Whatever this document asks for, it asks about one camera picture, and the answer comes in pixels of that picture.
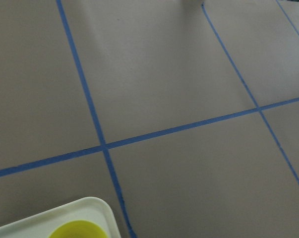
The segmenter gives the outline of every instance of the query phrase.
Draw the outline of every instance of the grid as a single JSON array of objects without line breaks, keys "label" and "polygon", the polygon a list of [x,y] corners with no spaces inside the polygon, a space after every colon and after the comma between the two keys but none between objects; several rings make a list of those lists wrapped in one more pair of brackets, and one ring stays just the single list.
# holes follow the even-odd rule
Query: grid
[{"label": "grid", "polygon": [[[237,66],[235,65],[234,60],[232,59],[229,52],[227,51],[227,49],[225,47],[225,44],[221,40],[217,30],[213,26],[213,23],[212,23],[209,15],[208,15],[205,7],[204,7],[204,4],[201,5],[202,6],[202,11],[203,11],[206,19],[208,20],[209,25],[212,28],[214,34],[216,35],[216,38],[218,39],[219,43],[221,44],[228,60],[230,61],[230,63],[232,65],[232,67],[234,68],[236,74],[238,75],[239,79],[241,80],[241,82],[242,82],[243,86],[245,87],[248,95],[252,99],[252,101],[255,105],[255,108],[240,111],[240,112],[229,114],[229,115],[223,115],[223,116],[219,116],[219,117],[215,117],[215,118],[210,118],[210,119],[201,120],[201,121],[197,121],[197,122],[193,122],[193,123],[189,123],[189,124],[184,124],[184,125],[181,125],[181,126],[172,127],[172,128],[168,128],[168,129],[164,129],[164,130],[160,130],[160,131],[155,131],[155,132],[151,132],[151,133],[148,133],[148,134],[144,134],[144,135],[140,135],[140,136],[136,136],[136,137],[132,137],[132,138],[127,138],[127,139],[123,139],[123,140],[116,141],[116,142],[107,143],[105,138],[104,138],[103,132],[102,132],[102,128],[101,128],[101,124],[100,124],[98,116],[97,116],[96,108],[94,106],[92,97],[90,95],[89,87],[88,87],[88,84],[87,84],[85,76],[84,76],[84,72],[83,72],[83,69],[82,69],[82,66],[81,66],[81,63],[80,63],[78,53],[76,51],[76,46],[75,46],[71,31],[70,31],[70,27],[69,27],[67,19],[66,19],[66,15],[65,15],[61,0],[56,0],[56,3],[57,3],[57,6],[58,6],[58,9],[59,9],[59,13],[60,13],[60,16],[61,16],[61,20],[62,20],[62,23],[63,23],[63,26],[64,26],[64,30],[65,30],[67,39],[68,39],[68,42],[69,42],[69,46],[71,48],[72,56],[73,56],[74,61],[75,61],[75,65],[76,65],[76,68],[77,68],[77,71],[78,71],[78,75],[79,75],[79,78],[80,78],[80,81],[81,81],[81,85],[82,85],[82,88],[84,90],[86,101],[87,101],[88,106],[89,106],[89,110],[90,110],[91,117],[92,117],[92,120],[93,120],[93,123],[94,123],[94,127],[95,127],[95,130],[97,132],[97,135],[98,135],[98,138],[99,138],[99,141],[100,141],[100,146],[95,146],[95,147],[91,147],[91,148],[84,149],[84,150],[79,150],[79,151],[66,153],[66,154],[63,154],[63,155],[54,156],[54,157],[34,161],[34,162],[31,162],[31,163],[22,164],[22,165],[19,165],[19,166],[16,166],[16,167],[10,167],[10,168],[6,168],[6,169],[2,169],[2,170],[0,170],[0,177],[6,176],[6,175],[9,175],[9,174],[13,174],[13,173],[17,173],[17,172],[22,172],[22,171],[34,169],[34,168],[49,165],[49,164],[53,164],[53,163],[57,163],[57,162],[60,162],[60,161],[69,160],[69,159],[72,159],[72,158],[78,158],[78,157],[93,154],[93,153],[96,153],[96,152],[103,152],[106,163],[107,163],[107,166],[108,166],[108,169],[109,169],[109,172],[110,172],[110,175],[111,175],[112,182],[114,184],[114,187],[115,187],[115,190],[116,190],[119,202],[120,202],[121,209],[123,211],[123,215],[124,215],[127,227],[129,229],[129,233],[130,233],[132,238],[135,238],[137,236],[134,233],[134,231],[132,229],[132,226],[129,222],[129,218],[128,218],[127,210],[126,210],[126,207],[125,207],[125,204],[124,204],[123,195],[122,195],[122,191],[121,191],[121,188],[120,188],[119,180],[118,180],[118,177],[116,175],[116,172],[115,172],[112,160],[111,160],[110,149],[120,147],[120,146],[124,146],[124,145],[128,145],[128,144],[135,143],[135,142],[138,142],[138,141],[148,140],[148,139],[151,139],[151,138],[167,135],[167,134],[170,134],[170,133],[175,133],[175,132],[182,131],[182,130],[191,129],[191,128],[198,127],[198,126],[203,126],[203,125],[216,123],[216,122],[223,121],[223,120],[237,118],[237,117],[241,117],[241,116],[252,114],[252,113],[259,113],[261,115],[264,123],[266,124],[268,130],[270,131],[272,137],[274,138],[277,146],[279,147],[279,150],[281,151],[283,157],[285,158],[288,166],[290,167],[294,177],[296,178],[296,180],[299,184],[299,177],[297,176],[291,162],[289,161],[289,158],[288,158],[287,154],[283,150],[277,136],[275,135],[275,133],[272,130],[269,122],[267,121],[265,115],[263,114],[264,110],[269,110],[271,108],[275,108],[275,107],[283,106],[283,105],[286,105],[286,104],[299,102],[299,97],[294,98],[294,99],[290,99],[290,100],[286,100],[286,101],[282,101],[282,102],[278,102],[278,103],[269,104],[269,105],[266,105],[266,106],[259,106],[256,99],[254,98],[252,92],[250,91],[248,85],[244,81],[244,78],[242,77],[240,71],[238,70]],[[296,27],[294,26],[294,24],[292,23],[292,21],[288,17],[287,13],[284,11],[284,9],[282,8],[282,6],[280,5],[280,3],[277,0],[276,0],[276,3],[278,4],[281,11],[283,12],[285,17],[287,18],[287,20],[289,21],[289,23],[292,25],[293,29],[295,30],[295,32],[299,36],[299,31],[296,29]]]}]

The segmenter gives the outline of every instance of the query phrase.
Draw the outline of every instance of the plastic tray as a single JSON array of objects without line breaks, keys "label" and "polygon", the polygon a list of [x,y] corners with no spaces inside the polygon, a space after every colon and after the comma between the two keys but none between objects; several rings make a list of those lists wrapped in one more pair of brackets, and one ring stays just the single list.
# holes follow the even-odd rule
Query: plastic tray
[{"label": "plastic tray", "polygon": [[0,238],[48,238],[64,223],[87,220],[100,226],[109,238],[121,238],[110,206],[100,198],[85,197],[0,227]]}]

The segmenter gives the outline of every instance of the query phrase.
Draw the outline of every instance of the blue painter's tape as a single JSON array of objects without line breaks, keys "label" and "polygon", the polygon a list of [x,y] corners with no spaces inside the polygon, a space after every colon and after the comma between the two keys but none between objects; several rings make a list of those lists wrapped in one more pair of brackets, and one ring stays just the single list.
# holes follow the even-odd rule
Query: blue painter's tape
[{"label": "blue painter's tape", "polygon": [[283,7],[281,6],[281,4],[278,2],[278,0],[275,0],[276,3],[278,4],[279,8],[282,10],[282,12],[284,13],[285,17],[287,18],[287,20],[289,21],[289,23],[291,24],[291,26],[293,27],[293,29],[296,31],[297,35],[299,36],[299,31],[297,30],[297,28],[295,27],[295,25],[293,24],[293,22],[291,21],[291,19],[289,18],[288,14],[285,12],[285,10],[283,9]]},{"label": "blue painter's tape", "polygon": [[89,105],[89,109],[90,109],[91,117],[93,119],[94,127],[95,127],[95,130],[97,132],[97,135],[99,137],[99,140],[100,140],[100,143],[101,143],[101,146],[102,146],[103,154],[104,154],[104,157],[105,157],[105,160],[106,160],[106,163],[107,163],[110,175],[111,175],[111,179],[112,179],[116,194],[118,196],[118,200],[120,202],[120,207],[121,207],[121,210],[123,212],[129,234],[130,234],[131,238],[137,238],[137,236],[136,236],[135,232],[133,231],[133,228],[130,224],[129,218],[128,218],[128,214],[127,214],[125,202],[124,202],[124,199],[123,199],[121,187],[120,187],[120,184],[119,184],[119,180],[118,180],[118,177],[116,175],[114,165],[113,165],[113,162],[111,160],[109,151],[106,148],[106,142],[105,142],[105,138],[104,138],[104,135],[103,135],[103,132],[102,132],[101,124],[100,124],[100,121],[98,119],[96,109],[95,109],[95,106],[94,106],[94,103],[93,103],[93,100],[92,100],[92,97],[91,97],[91,94],[90,94],[90,90],[89,90],[88,84],[87,84],[85,76],[84,76],[83,68],[82,68],[82,65],[81,65],[80,58],[79,58],[79,55],[77,53],[76,47],[75,47],[75,43],[74,43],[71,31],[70,31],[69,24],[68,24],[67,19],[66,19],[66,15],[65,15],[65,12],[64,12],[64,9],[63,9],[63,5],[61,3],[61,0],[56,0],[56,3],[57,3],[57,6],[58,6],[58,9],[59,9],[60,17],[61,17],[61,20],[62,20],[62,23],[63,23],[63,26],[64,26],[64,30],[65,30],[69,45],[70,45],[70,48],[71,48],[73,59],[74,59],[74,62],[75,62],[75,65],[76,65],[76,68],[77,68],[77,71],[78,71],[78,74],[79,74],[79,77],[80,77],[82,88],[83,88],[87,103]]},{"label": "blue painter's tape", "polygon": [[290,100],[285,100],[285,101],[278,102],[278,103],[269,104],[269,105],[266,105],[266,106],[263,106],[263,107],[260,107],[260,108],[261,108],[261,110],[267,110],[267,109],[276,108],[276,107],[280,107],[280,106],[283,106],[283,105],[296,103],[296,102],[299,102],[299,97],[298,98],[293,98],[293,99],[290,99]]},{"label": "blue painter's tape", "polygon": [[26,171],[26,170],[30,170],[30,169],[34,169],[34,168],[38,168],[38,167],[45,166],[45,165],[51,165],[54,163],[70,160],[70,159],[77,158],[77,157],[84,156],[84,155],[93,154],[93,153],[100,152],[100,151],[102,151],[102,147],[95,146],[95,147],[85,149],[85,150],[79,150],[79,151],[75,151],[75,152],[71,152],[71,153],[67,153],[67,154],[63,154],[63,155],[53,156],[53,157],[43,159],[43,160],[30,162],[30,163],[23,164],[23,165],[18,165],[16,167],[2,169],[2,170],[0,170],[0,177],[6,176],[6,175],[11,175],[11,174],[22,172],[22,171]]},{"label": "blue painter's tape", "polygon": [[109,149],[112,149],[112,148],[115,148],[115,147],[128,145],[128,144],[135,143],[135,142],[142,141],[142,140],[148,140],[148,139],[151,139],[151,138],[155,138],[155,137],[175,133],[175,132],[178,132],[178,131],[187,130],[187,129],[195,128],[195,127],[198,127],[198,126],[215,123],[215,122],[218,122],[218,121],[237,118],[237,117],[247,115],[247,114],[250,114],[250,113],[255,113],[255,112],[257,112],[257,109],[249,109],[249,110],[245,110],[245,111],[242,111],[242,112],[233,113],[233,114],[229,114],[229,115],[225,115],[225,116],[220,116],[220,117],[211,118],[211,119],[207,119],[207,120],[201,120],[201,121],[193,122],[193,123],[190,123],[190,124],[180,125],[180,126],[176,126],[176,127],[165,129],[165,130],[155,131],[155,132],[148,133],[148,134],[145,134],[145,135],[132,137],[132,138],[129,138],[129,139],[124,139],[124,140],[108,143],[106,145],[106,147],[109,148]]},{"label": "blue painter's tape", "polygon": [[235,65],[235,63],[234,63],[232,57],[230,56],[228,50],[226,49],[226,47],[225,47],[225,45],[224,45],[222,39],[220,38],[220,36],[219,36],[217,30],[215,29],[213,23],[211,22],[211,19],[210,19],[209,15],[208,15],[208,13],[206,12],[206,9],[205,9],[205,7],[204,7],[204,4],[202,4],[201,7],[202,7],[202,11],[203,11],[203,13],[204,13],[204,15],[205,15],[207,21],[208,21],[209,24],[210,24],[210,27],[212,28],[212,30],[213,30],[213,32],[214,32],[216,38],[218,39],[219,43],[221,44],[222,49],[224,50],[225,54],[227,55],[227,57],[228,57],[228,59],[229,59],[231,65],[232,65],[232,67],[234,68],[235,72],[237,73],[238,77],[240,78],[240,80],[241,80],[241,82],[242,82],[244,88],[246,89],[248,95],[250,96],[250,98],[252,99],[253,103],[255,104],[256,109],[258,110],[259,114],[261,115],[261,117],[262,117],[264,123],[266,124],[266,126],[267,126],[269,132],[271,133],[273,139],[275,140],[276,145],[278,146],[279,150],[281,151],[281,153],[282,153],[282,155],[283,155],[285,161],[287,162],[287,164],[288,164],[290,170],[292,171],[292,173],[293,173],[293,175],[294,175],[294,177],[295,177],[297,183],[299,184],[299,177],[298,177],[296,171],[294,170],[294,168],[293,168],[293,166],[292,166],[292,164],[291,164],[291,162],[290,162],[290,160],[289,160],[287,154],[285,153],[284,149],[282,148],[282,146],[281,146],[281,144],[280,144],[280,142],[279,142],[279,140],[278,140],[276,134],[274,133],[274,131],[273,131],[272,127],[270,126],[268,120],[266,119],[264,113],[262,112],[262,109],[259,107],[259,105],[258,105],[257,101],[255,100],[255,98],[254,98],[252,92],[250,91],[250,89],[249,89],[249,87],[247,86],[246,82],[244,81],[242,75],[240,74],[240,72],[239,72],[237,66]]},{"label": "blue painter's tape", "polygon": [[95,126],[95,130],[98,134],[100,143],[102,145],[102,144],[105,144],[104,136],[103,136],[103,133],[102,133],[102,130],[101,130],[101,125],[100,125],[99,119],[98,119],[97,114],[96,114],[96,110],[95,110],[94,103],[93,103],[93,100],[92,100],[92,97],[91,97],[91,94],[90,94],[90,90],[89,90],[88,84],[87,84],[85,76],[84,76],[84,72],[83,72],[81,62],[80,62],[80,58],[79,58],[79,55],[77,53],[77,50],[76,50],[76,47],[75,47],[75,44],[74,44],[74,40],[73,40],[71,31],[70,31],[68,21],[67,21],[66,16],[65,16],[65,12],[64,12],[61,0],[56,0],[56,2],[57,2],[58,9],[59,9],[60,17],[61,17],[61,20],[62,20],[62,23],[63,23],[63,27],[64,27],[64,30],[65,30],[65,33],[66,33],[66,36],[67,36],[67,39],[68,39],[68,42],[69,42],[69,46],[71,48],[71,52],[72,52],[72,56],[73,56],[73,59],[74,59],[74,62],[75,62],[75,66],[76,66],[76,69],[77,69],[78,74],[79,74],[79,78],[80,78],[81,85],[82,85],[82,88],[83,88],[83,91],[84,91],[84,94],[85,94],[85,98],[86,98],[86,101],[87,101],[88,106],[89,106],[89,110],[90,110],[91,117],[92,117],[92,120],[93,120],[93,123],[94,123],[94,126]]}]

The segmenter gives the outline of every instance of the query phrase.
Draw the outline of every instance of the blue tape line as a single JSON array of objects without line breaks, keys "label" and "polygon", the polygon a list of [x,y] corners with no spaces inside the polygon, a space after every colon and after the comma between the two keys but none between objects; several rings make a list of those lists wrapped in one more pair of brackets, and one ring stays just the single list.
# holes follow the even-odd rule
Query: blue tape line
[{"label": "blue tape line", "polygon": [[293,168],[293,166],[292,166],[292,164],[291,164],[291,162],[290,162],[290,160],[289,160],[287,154],[285,153],[284,149],[282,148],[282,146],[281,146],[281,144],[280,144],[280,142],[279,142],[277,136],[275,135],[275,133],[274,133],[272,127],[271,127],[270,124],[268,123],[268,121],[267,121],[267,119],[266,119],[264,113],[262,112],[261,108],[258,106],[257,101],[255,100],[255,98],[254,98],[253,94],[251,93],[250,89],[248,88],[246,82],[244,81],[242,75],[240,74],[240,72],[239,72],[237,66],[235,65],[233,59],[231,58],[229,52],[227,51],[227,49],[226,49],[226,47],[225,47],[223,41],[221,40],[221,38],[220,38],[218,32],[216,31],[215,27],[213,26],[213,23],[211,22],[211,19],[210,19],[208,13],[207,13],[206,10],[205,10],[204,4],[202,4],[201,7],[202,7],[202,11],[203,11],[205,17],[207,18],[207,20],[208,20],[208,22],[209,22],[209,24],[210,24],[210,26],[211,26],[211,28],[212,28],[214,34],[216,35],[216,37],[217,37],[219,43],[221,44],[221,46],[222,46],[222,48],[223,48],[225,54],[227,55],[227,57],[228,57],[228,59],[229,59],[231,65],[233,66],[234,70],[236,71],[236,73],[237,73],[239,79],[241,80],[241,82],[242,82],[244,88],[246,89],[248,95],[250,96],[250,98],[252,99],[253,103],[255,104],[256,109],[258,110],[259,114],[261,115],[261,117],[262,117],[264,123],[266,124],[266,126],[267,126],[269,132],[271,133],[273,139],[275,140],[276,145],[278,146],[279,150],[281,151],[281,153],[282,153],[284,159],[286,160],[286,162],[287,162],[287,164],[288,164],[290,170],[292,171],[292,173],[293,173],[293,175],[294,175],[294,177],[295,177],[297,183],[299,184],[299,177],[298,177],[297,173],[295,172],[295,170],[294,170],[294,168]]},{"label": "blue tape line", "polygon": [[285,101],[278,102],[278,103],[269,104],[269,105],[266,105],[266,106],[262,106],[260,108],[263,111],[263,110],[267,110],[267,109],[271,109],[271,108],[276,108],[276,107],[280,107],[280,106],[283,106],[283,105],[286,105],[286,104],[291,104],[291,103],[296,103],[296,102],[299,102],[299,97],[298,98],[289,99],[289,100],[285,100]]},{"label": "blue tape line", "polygon": [[[299,102],[299,97],[293,98],[290,100],[286,100],[286,101],[282,101],[282,102],[278,102],[278,103],[269,104],[269,105],[266,105],[266,106],[263,106],[260,108],[263,111],[263,110],[268,110],[271,108],[276,108],[276,107],[280,107],[280,106],[295,103],[295,102]],[[180,125],[180,126],[176,126],[176,127],[165,129],[165,130],[155,131],[152,133],[148,133],[148,134],[144,134],[144,135],[108,143],[108,144],[106,144],[106,148],[112,149],[112,148],[116,148],[116,147],[120,147],[120,146],[124,146],[124,145],[128,145],[128,144],[132,144],[135,142],[148,140],[148,139],[152,139],[152,138],[163,136],[163,135],[168,135],[168,134],[175,133],[175,132],[182,131],[182,130],[192,129],[195,127],[212,124],[215,122],[228,120],[228,119],[232,119],[232,118],[238,118],[238,117],[241,117],[244,115],[255,113],[257,111],[258,111],[258,109],[254,108],[254,109],[249,109],[249,110],[245,110],[245,111],[241,111],[241,112],[237,112],[237,113],[233,113],[233,114],[229,114],[229,115],[219,116],[216,118],[211,118],[211,119],[201,120],[201,121],[197,121],[197,122],[193,122],[193,123],[189,123],[189,124],[185,124],[185,125]],[[103,148],[103,146],[96,146],[96,147],[92,147],[92,148],[88,148],[88,149],[84,149],[84,150],[74,151],[71,153],[50,157],[50,158],[39,160],[39,161],[34,161],[31,163],[22,164],[17,167],[2,169],[2,170],[0,170],[0,177],[14,174],[14,173],[21,172],[21,171],[25,171],[25,170],[34,169],[34,168],[45,166],[45,165],[58,163],[58,162],[73,159],[73,158],[78,158],[78,157],[81,157],[84,155],[97,153],[97,152],[102,151],[102,148]]]},{"label": "blue tape line", "polygon": [[69,45],[70,45],[70,48],[71,48],[73,59],[74,59],[74,62],[75,62],[75,65],[76,65],[76,68],[77,68],[77,71],[78,71],[78,74],[79,74],[79,77],[80,77],[82,88],[83,88],[87,103],[89,105],[89,109],[90,109],[91,117],[93,119],[94,127],[95,127],[95,130],[97,132],[97,135],[99,137],[99,140],[100,140],[100,143],[101,143],[101,146],[102,146],[103,154],[104,154],[104,157],[105,157],[105,160],[106,160],[109,172],[110,172],[110,176],[111,176],[116,194],[118,196],[118,200],[120,202],[120,207],[121,207],[121,210],[123,212],[123,216],[125,218],[125,222],[126,222],[129,234],[132,238],[137,238],[137,235],[135,234],[135,232],[134,232],[134,230],[133,230],[133,228],[130,224],[129,218],[128,218],[125,202],[124,202],[122,191],[121,191],[121,186],[119,184],[119,180],[118,180],[118,177],[116,175],[114,165],[113,165],[113,162],[112,162],[111,157],[110,157],[110,153],[109,153],[109,151],[106,147],[106,142],[105,142],[104,135],[103,135],[103,132],[102,132],[101,124],[100,124],[100,121],[98,119],[98,116],[97,116],[97,113],[96,113],[96,110],[95,110],[95,106],[93,104],[93,100],[92,100],[92,97],[91,97],[91,94],[90,94],[90,90],[89,90],[88,84],[86,82],[84,73],[83,73],[82,65],[81,65],[79,55],[78,55],[76,47],[75,47],[75,43],[74,43],[71,31],[70,31],[69,24],[68,24],[67,19],[66,19],[66,15],[65,15],[65,12],[64,12],[64,9],[63,9],[63,5],[61,3],[61,0],[56,0],[56,3],[57,3],[57,6],[58,6],[58,9],[59,9],[60,17],[61,17],[61,20],[62,20],[62,23],[63,23],[63,26],[64,26],[64,30],[65,30]]},{"label": "blue tape line", "polygon": [[62,20],[62,23],[63,23],[63,27],[64,27],[64,30],[65,30],[65,33],[66,33],[66,36],[67,36],[67,39],[68,39],[68,42],[69,42],[69,46],[71,48],[71,52],[72,52],[72,56],[73,56],[73,59],[74,59],[74,62],[75,62],[75,66],[76,66],[76,69],[77,69],[78,74],[79,74],[79,78],[80,78],[81,85],[82,85],[82,88],[83,88],[83,91],[84,91],[84,95],[85,95],[86,101],[87,101],[88,106],[89,106],[91,117],[93,119],[94,127],[95,127],[95,130],[96,130],[97,134],[98,134],[100,143],[102,145],[102,144],[105,144],[104,136],[103,136],[103,133],[102,133],[102,130],[101,130],[100,122],[99,122],[97,114],[96,114],[96,110],[95,110],[94,103],[93,103],[93,100],[92,100],[92,97],[91,97],[91,94],[90,94],[90,90],[89,90],[88,84],[87,84],[85,76],[84,76],[84,72],[83,72],[81,62],[80,62],[80,58],[79,58],[79,55],[77,53],[77,50],[76,50],[76,47],[75,47],[75,44],[74,44],[74,40],[73,40],[71,31],[70,31],[70,27],[69,27],[69,24],[67,22],[66,16],[65,16],[65,12],[64,12],[61,0],[56,0],[56,2],[57,2],[58,9],[59,9],[60,17],[61,17],[61,20]]},{"label": "blue tape line", "polygon": [[229,115],[225,115],[225,116],[220,116],[220,117],[211,118],[211,119],[207,119],[207,120],[201,120],[201,121],[193,122],[193,123],[190,123],[190,124],[180,125],[180,126],[176,126],[176,127],[165,129],[165,130],[155,131],[155,132],[148,133],[148,134],[145,134],[145,135],[136,136],[136,137],[133,137],[133,138],[108,143],[107,147],[109,149],[112,149],[112,148],[115,148],[115,147],[128,145],[128,144],[135,143],[135,142],[142,141],[142,140],[148,140],[148,139],[159,137],[159,136],[162,136],[162,135],[167,135],[167,134],[175,133],[175,132],[178,132],[178,131],[187,130],[187,129],[195,128],[195,127],[198,127],[198,126],[215,123],[215,122],[218,122],[218,121],[237,118],[237,117],[244,116],[244,115],[251,114],[251,113],[255,113],[255,112],[257,112],[257,109],[249,109],[249,110],[245,110],[245,111],[241,111],[241,112],[238,112],[238,113],[233,113],[233,114],[229,114]]},{"label": "blue tape line", "polygon": [[289,21],[289,23],[291,24],[291,26],[293,27],[293,29],[296,31],[297,35],[299,36],[299,31],[297,30],[297,28],[295,27],[295,25],[293,24],[293,22],[290,20],[288,14],[285,12],[285,10],[283,9],[283,7],[281,6],[281,4],[278,2],[278,0],[275,0],[276,3],[278,4],[279,8],[282,10],[282,12],[284,13],[285,17],[287,18],[287,20]]},{"label": "blue tape line", "polygon": [[23,165],[18,165],[16,167],[2,169],[2,170],[0,170],[0,177],[6,176],[6,175],[11,175],[11,174],[22,172],[22,171],[26,171],[26,170],[30,170],[30,169],[34,169],[34,168],[38,168],[41,166],[51,165],[54,163],[70,160],[70,159],[77,158],[77,157],[84,156],[84,155],[93,154],[93,153],[100,152],[100,151],[102,151],[102,147],[95,146],[95,147],[85,149],[85,150],[79,150],[79,151],[75,151],[75,152],[71,152],[71,153],[67,153],[67,154],[63,154],[63,155],[57,155],[57,156],[53,156],[53,157],[50,157],[47,159],[38,160],[38,161],[31,162],[31,163],[23,164]]}]

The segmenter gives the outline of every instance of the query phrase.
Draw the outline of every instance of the white tray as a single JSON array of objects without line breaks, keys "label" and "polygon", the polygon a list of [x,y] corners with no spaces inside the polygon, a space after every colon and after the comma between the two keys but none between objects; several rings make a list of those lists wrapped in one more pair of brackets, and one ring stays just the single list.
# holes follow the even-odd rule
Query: white tray
[{"label": "white tray", "polygon": [[87,220],[100,226],[109,238],[121,238],[110,206],[100,198],[85,197],[0,227],[0,238],[48,238],[64,223]]}]

